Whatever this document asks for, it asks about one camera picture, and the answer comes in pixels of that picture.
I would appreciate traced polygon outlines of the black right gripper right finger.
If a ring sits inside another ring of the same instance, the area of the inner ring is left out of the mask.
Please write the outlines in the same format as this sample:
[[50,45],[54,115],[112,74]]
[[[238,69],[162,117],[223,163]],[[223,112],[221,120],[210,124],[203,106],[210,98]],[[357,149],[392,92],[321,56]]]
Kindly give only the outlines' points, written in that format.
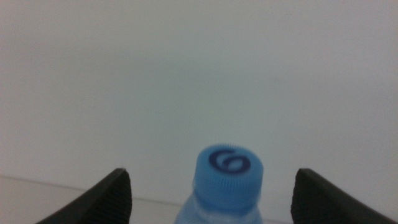
[[397,224],[308,168],[296,173],[290,213],[294,224]]

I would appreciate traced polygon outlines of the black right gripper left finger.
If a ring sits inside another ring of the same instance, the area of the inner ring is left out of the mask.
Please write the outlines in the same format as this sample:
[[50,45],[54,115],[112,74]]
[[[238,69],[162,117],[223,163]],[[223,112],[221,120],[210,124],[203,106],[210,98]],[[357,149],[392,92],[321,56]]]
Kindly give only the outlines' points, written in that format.
[[117,168],[38,224],[129,224],[131,212],[131,180],[126,169]]

